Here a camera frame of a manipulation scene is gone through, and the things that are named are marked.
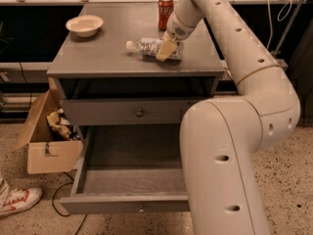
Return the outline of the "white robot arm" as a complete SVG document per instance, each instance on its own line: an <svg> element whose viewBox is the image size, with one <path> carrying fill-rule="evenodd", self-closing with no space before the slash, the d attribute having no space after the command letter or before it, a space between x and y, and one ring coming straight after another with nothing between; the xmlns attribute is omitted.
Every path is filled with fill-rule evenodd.
<svg viewBox="0 0 313 235"><path fill-rule="evenodd" d="M183 40L207 20L238 88L183 116L180 154L195 235L270 235L251 165L285 140L300 104L284 70L228 0L180 0L164 35Z"/></svg>

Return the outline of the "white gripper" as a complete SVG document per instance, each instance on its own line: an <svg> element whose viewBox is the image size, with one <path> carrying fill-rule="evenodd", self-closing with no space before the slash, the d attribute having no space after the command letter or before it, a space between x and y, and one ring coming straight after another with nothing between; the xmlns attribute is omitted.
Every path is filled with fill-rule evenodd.
<svg viewBox="0 0 313 235"><path fill-rule="evenodd" d="M165 61L174 53L178 47L175 40L185 40L195 30L195 21L187 14L172 13L166 25L166 32L162 37L162 43L156 54L159 61Z"/></svg>

